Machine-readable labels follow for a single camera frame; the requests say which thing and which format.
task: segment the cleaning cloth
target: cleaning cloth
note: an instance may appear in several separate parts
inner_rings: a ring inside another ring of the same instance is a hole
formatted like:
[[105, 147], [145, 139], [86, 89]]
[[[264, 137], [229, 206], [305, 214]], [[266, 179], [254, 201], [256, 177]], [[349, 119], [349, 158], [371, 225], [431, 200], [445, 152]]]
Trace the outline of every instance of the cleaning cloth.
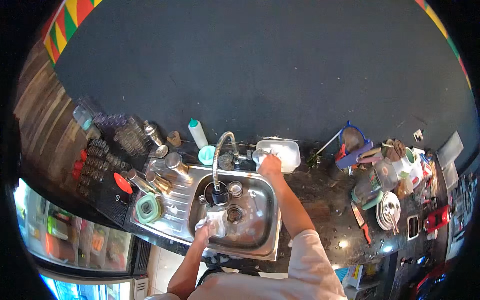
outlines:
[[227, 235], [227, 210], [207, 211], [207, 216], [195, 225], [195, 231], [207, 223], [211, 223], [211, 236], [224, 238]]

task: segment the sleeve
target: sleeve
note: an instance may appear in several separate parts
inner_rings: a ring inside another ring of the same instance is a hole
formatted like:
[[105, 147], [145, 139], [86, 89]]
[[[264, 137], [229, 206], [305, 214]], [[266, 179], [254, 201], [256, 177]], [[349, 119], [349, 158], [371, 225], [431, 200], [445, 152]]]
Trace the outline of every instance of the sleeve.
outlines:
[[161, 294], [148, 296], [145, 300], [180, 300], [180, 298], [174, 294]]
[[329, 299], [345, 297], [342, 284], [315, 230], [304, 230], [293, 239], [288, 277], [318, 286]]

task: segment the refrigerator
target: refrigerator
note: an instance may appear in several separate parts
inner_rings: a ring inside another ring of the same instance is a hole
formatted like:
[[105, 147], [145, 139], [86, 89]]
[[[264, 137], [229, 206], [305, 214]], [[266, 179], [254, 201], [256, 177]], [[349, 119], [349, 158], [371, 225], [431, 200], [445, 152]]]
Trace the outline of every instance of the refrigerator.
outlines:
[[23, 241], [57, 299], [146, 297], [149, 243], [61, 209], [22, 179], [13, 196]]

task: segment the teal cap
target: teal cap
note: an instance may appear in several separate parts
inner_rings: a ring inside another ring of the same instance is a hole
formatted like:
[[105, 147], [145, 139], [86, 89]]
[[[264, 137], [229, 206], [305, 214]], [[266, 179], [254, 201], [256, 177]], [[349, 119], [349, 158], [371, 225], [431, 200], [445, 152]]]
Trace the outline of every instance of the teal cap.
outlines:
[[194, 118], [190, 118], [190, 123], [188, 125], [192, 128], [197, 127], [198, 121], [195, 120]]
[[198, 160], [200, 160], [200, 162], [206, 166], [211, 166], [213, 165], [214, 154], [215, 154], [215, 147], [210, 145], [205, 146], [198, 153]]

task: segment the orange knife handle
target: orange knife handle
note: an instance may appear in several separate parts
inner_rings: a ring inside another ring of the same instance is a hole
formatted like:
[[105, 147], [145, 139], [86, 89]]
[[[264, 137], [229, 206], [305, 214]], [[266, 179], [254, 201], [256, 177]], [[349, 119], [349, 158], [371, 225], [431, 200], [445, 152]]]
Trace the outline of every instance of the orange knife handle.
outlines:
[[370, 239], [370, 236], [368, 235], [368, 225], [366, 223], [362, 226], [362, 230], [365, 234], [365, 238], [367, 239], [367, 243], [370, 245], [372, 243], [372, 239]]

